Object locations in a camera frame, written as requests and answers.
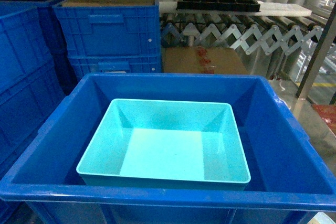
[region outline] stacked blue crate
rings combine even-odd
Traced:
[[[67,59],[67,45],[60,24],[52,9],[63,0],[0,0],[1,4],[38,7],[39,22],[46,44],[54,58],[57,78],[66,94],[77,84],[74,70]]]
[[[90,72],[161,72],[159,0],[147,6],[55,5],[80,80]]]
[[[0,179],[64,98],[34,7],[0,8]],[[18,203],[0,201],[0,223]]]

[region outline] crate rim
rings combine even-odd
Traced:
[[[58,3],[58,0],[48,0],[48,1],[0,1],[0,3],[4,4],[31,4],[32,6],[35,7],[50,7],[51,5],[54,5]]]
[[[0,181],[0,198],[7,201],[53,201],[53,202],[90,202],[116,205],[160,205],[175,207],[204,207],[204,208],[244,208],[244,209],[286,209],[307,211],[336,211],[336,178],[322,161],[321,157],[309,143],[309,137],[291,114],[287,106],[281,101],[271,88],[268,81],[259,76],[216,75],[217,78],[255,79],[272,95],[277,109],[282,109],[283,116],[296,129],[295,135],[302,148],[310,155],[309,158],[319,163],[317,169],[332,189],[332,194],[283,193],[265,191],[216,191],[190,189],[143,189],[122,187],[97,187],[80,185],[42,185],[42,184],[11,184],[16,172],[23,166],[34,150],[41,144],[45,135],[51,130],[57,119],[62,117],[68,104],[74,101],[76,93],[87,82],[94,81],[96,76],[146,78],[213,78],[205,74],[136,74],[136,73],[90,73],[83,77],[73,92],[66,97],[46,123],[39,130],[18,161],[11,167]]]
[[[34,5],[31,5],[31,6],[18,6],[18,5],[12,5],[12,4],[7,4],[7,3],[4,3],[4,2],[1,2],[0,1],[0,6],[1,7],[4,7],[4,6],[15,6],[17,7],[18,11],[15,11],[15,12],[12,12],[12,13],[9,13],[9,14],[5,14],[5,15],[0,15],[0,19],[3,19],[3,18],[9,18],[9,17],[12,17],[12,16],[15,16],[15,15],[18,15],[18,14],[21,14],[21,13],[25,13],[25,12],[30,12],[30,11],[34,11],[36,10],[37,11],[37,8],[36,6]]]

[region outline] black grid tray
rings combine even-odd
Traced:
[[[260,4],[255,0],[178,0],[177,9],[258,12]]]

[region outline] crate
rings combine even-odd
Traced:
[[[255,0],[178,0],[177,9],[258,12],[260,4]]]
[[[69,57],[78,81],[92,72],[159,73],[161,54],[114,57]]]
[[[36,8],[0,7],[0,92],[52,59]]]
[[[244,191],[87,186],[76,172],[113,99],[232,106],[251,181]],[[336,211],[336,179],[262,77],[86,75],[0,181],[44,223],[307,223]]]
[[[69,57],[154,55],[161,51],[159,0],[152,6],[54,6]]]
[[[38,129],[63,98],[52,59],[0,91],[0,179],[37,136]],[[18,205],[0,200],[0,223],[4,223]]]
[[[71,71],[69,62],[60,55],[67,54],[67,45],[62,33],[61,26],[56,18],[52,6],[63,0],[0,0],[0,4],[15,5],[21,7],[38,7],[39,22],[45,42],[54,57],[57,76],[64,91],[73,88],[77,82],[74,72]]]
[[[244,190],[230,104],[112,100],[77,166],[90,186]]]
[[[5,224],[19,205],[20,203],[18,202],[5,202],[0,200],[0,223]]]

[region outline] floor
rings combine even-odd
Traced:
[[[270,81],[278,96],[286,102],[288,108],[292,111],[297,120],[301,123],[307,134],[310,136],[310,142],[316,151],[320,154],[324,162],[336,175],[336,138],[330,131],[325,122],[313,110],[311,104],[306,100],[295,98],[297,87],[291,81]],[[327,213],[336,221],[335,213]],[[12,215],[6,224],[42,224],[36,215],[26,204]]]

